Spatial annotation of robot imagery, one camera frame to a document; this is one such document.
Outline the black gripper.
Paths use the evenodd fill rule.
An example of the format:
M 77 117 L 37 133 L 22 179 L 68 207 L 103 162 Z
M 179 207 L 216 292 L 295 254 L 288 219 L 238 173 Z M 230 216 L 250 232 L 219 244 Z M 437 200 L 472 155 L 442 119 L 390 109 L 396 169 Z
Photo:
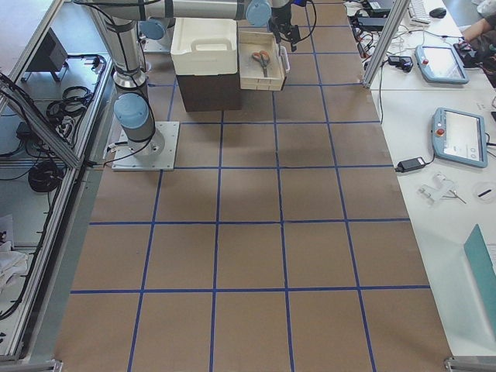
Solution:
M 271 17 L 267 23 L 268 30 L 274 34 L 276 43 L 281 42 L 279 27 L 283 23 L 291 24 L 291 4 L 292 0 L 272 0 Z

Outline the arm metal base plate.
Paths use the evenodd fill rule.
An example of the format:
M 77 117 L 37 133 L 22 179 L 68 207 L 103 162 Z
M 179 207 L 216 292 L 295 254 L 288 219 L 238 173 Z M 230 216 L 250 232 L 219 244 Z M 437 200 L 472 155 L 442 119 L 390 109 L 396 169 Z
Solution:
M 126 144 L 117 148 L 116 161 L 110 166 L 114 171 L 172 171 L 175 165 L 179 130 L 179 122 L 156 122 L 152 140 L 140 150 L 146 142 L 141 144 L 129 142 L 122 129 L 119 140 L 126 141 Z
M 168 36 L 159 40 L 144 38 L 142 40 L 144 53 L 170 53 L 171 51 L 171 38 Z

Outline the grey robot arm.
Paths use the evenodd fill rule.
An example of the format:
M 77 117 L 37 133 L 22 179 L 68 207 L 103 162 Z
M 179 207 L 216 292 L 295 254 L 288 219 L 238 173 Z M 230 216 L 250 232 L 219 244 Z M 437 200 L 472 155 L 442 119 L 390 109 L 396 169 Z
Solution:
M 149 54 L 168 55 L 186 112 L 239 110 L 246 93 L 280 91 L 296 44 L 289 1 L 85 1 L 114 62 L 115 117 L 140 154 L 158 125 L 148 102 Z
M 175 18 L 153 18 L 146 21 L 139 21 L 139 31 L 150 40 L 156 40 L 163 43 L 171 41 L 171 28 L 175 26 Z

